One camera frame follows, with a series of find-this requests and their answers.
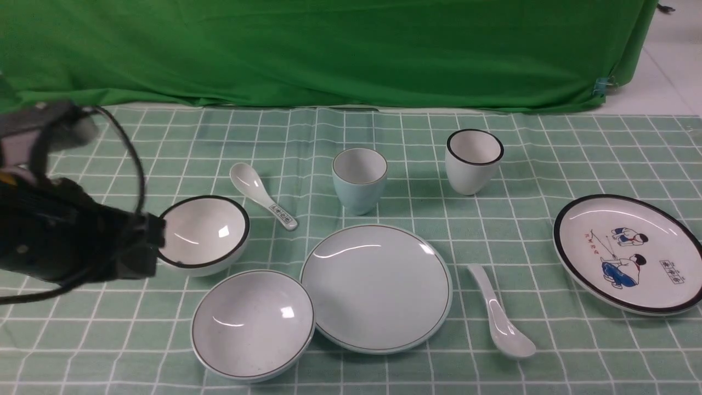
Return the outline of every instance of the light blue cup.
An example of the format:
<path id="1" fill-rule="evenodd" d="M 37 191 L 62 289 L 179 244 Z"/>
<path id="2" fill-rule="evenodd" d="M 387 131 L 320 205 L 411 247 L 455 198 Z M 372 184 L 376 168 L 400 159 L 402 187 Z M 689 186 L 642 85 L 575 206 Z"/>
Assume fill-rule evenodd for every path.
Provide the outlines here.
<path id="1" fill-rule="evenodd" d="M 351 148 L 339 153 L 331 166 L 336 195 L 347 212 L 363 215 L 378 204 L 388 179 L 388 161 L 380 153 Z"/>

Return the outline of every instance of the checkered tablecloth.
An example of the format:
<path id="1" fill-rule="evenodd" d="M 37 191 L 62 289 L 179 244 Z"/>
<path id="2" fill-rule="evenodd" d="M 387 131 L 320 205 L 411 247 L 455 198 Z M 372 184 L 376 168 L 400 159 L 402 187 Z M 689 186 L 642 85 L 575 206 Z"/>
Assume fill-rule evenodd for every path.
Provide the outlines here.
<path id="1" fill-rule="evenodd" d="M 59 299 L 4 307 L 0 394 L 700 394 L 702 313 L 643 318 L 576 286 L 552 246 L 552 223 L 574 198 L 640 198 L 702 235 L 702 119 L 698 117 L 388 114 L 330 109 L 112 109 L 149 175 L 155 214 L 194 195 L 244 203 L 251 240 L 239 263 L 212 278 L 160 268 L 146 281 L 83 287 Z M 99 202 L 130 209 L 133 165 L 106 131 L 53 158 Z M 476 197 L 452 191 L 444 171 L 448 135 L 486 129 L 505 145 L 495 178 Z M 369 147 L 389 163 L 377 210 L 345 215 L 331 161 Z M 285 231 L 244 199 L 228 172 L 248 162 L 300 226 Z M 430 242 L 449 264 L 454 298 L 441 330 L 391 356 L 343 351 L 316 335 L 282 376 L 248 386 L 206 373 L 190 346 L 199 300 L 227 275 L 270 268 L 297 277 L 306 254 L 357 224 L 399 226 Z M 515 325 L 538 347 L 526 361 L 491 343 L 486 311 L 465 264 L 487 269 Z M 5 293 L 48 286 L 0 273 Z"/>

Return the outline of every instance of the spoon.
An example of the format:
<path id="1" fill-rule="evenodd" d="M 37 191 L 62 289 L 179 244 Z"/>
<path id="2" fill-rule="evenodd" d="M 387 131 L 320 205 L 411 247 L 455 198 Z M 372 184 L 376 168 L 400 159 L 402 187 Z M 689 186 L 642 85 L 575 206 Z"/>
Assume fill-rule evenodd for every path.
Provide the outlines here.
<path id="1" fill-rule="evenodd" d="M 280 207 L 273 199 L 270 198 L 268 192 L 263 186 L 261 178 L 256 173 L 253 167 L 246 163 L 235 163 L 229 170 L 229 178 L 232 179 L 234 187 L 244 196 L 263 206 L 275 216 L 280 224 L 288 231 L 294 231 L 298 227 L 298 222 Z"/>
<path id="2" fill-rule="evenodd" d="M 473 274 L 473 278 L 478 283 L 480 292 L 485 299 L 487 318 L 490 323 L 490 336 L 497 348 L 502 351 L 502 354 L 513 359 L 528 358 L 534 355 L 536 346 L 507 318 L 500 302 L 497 301 L 497 296 L 492 289 L 485 269 L 479 264 L 469 264 L 468 270 Z"/>

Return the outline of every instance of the robotic arm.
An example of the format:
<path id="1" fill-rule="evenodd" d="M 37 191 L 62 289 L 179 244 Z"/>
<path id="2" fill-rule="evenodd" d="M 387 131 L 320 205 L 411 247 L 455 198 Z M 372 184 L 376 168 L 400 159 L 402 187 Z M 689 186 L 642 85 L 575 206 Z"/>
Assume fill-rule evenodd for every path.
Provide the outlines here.
<path id="1" fill-rule="evenodd" d="M 107 118 L 135 162 L 140 193 L 134 212 L 98 204 L 72 180 L 46 175 L 50 152 L 86 145 L 98 135 L 94 114 Z M 154 276 L 166 224 L 142 213 L 144 200 L 142 165 L 105 109 L 61 101 L 1 114 L 0 269 L 58 287 L 0 296 L 0 304 L 50 299 L 85 283 Z"/>

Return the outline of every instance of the bowl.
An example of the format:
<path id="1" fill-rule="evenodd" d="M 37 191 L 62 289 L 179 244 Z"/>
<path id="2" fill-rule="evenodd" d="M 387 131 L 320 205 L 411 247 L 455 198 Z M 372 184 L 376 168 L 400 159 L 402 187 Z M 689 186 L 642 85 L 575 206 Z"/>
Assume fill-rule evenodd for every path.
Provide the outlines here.
<path id="1" fill-rule="evenodd" d="M 227 269 L 244 253 L 251 224 L 246 210 L 221 196 L 197 196 L 169 207 L 164 266 L 186 276 L 209 276 Z"/>
<path id="2" fill-rule="evenodd" d="M 217 284 L 192 318 L 195 355 L 223 377 L 261 382 L 290 368 L 314 333 L 312 300 L 283 273 L 245 271 Z"/>

